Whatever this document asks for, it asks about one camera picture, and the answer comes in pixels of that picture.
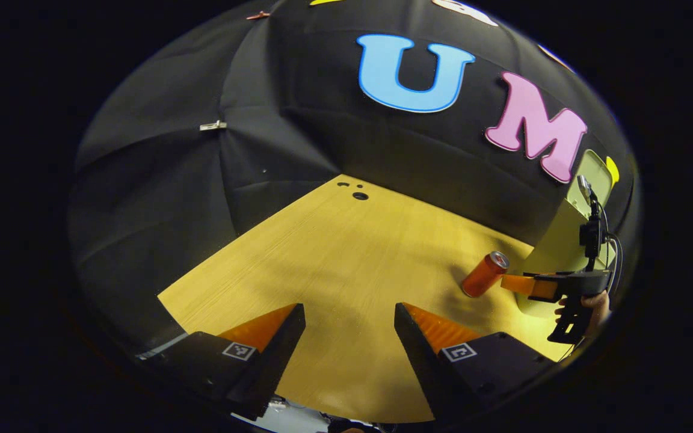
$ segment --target pink letter m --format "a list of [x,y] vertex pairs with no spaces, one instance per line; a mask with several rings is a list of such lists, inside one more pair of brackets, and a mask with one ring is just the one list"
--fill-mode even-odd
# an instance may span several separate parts
[[507,106],[499,125],[486,129],[486,138],[503,149],[520,150],[517,134],[523,125],[528,159],[536,158],[555,143],[550,154],[542,157],[541,166],[553,178],[568,183],[579,143],[587,132],[585,122],[569,109],[547,120],[544,101],[535,85],[512,72],[502,72],[501,76],[510,86]]

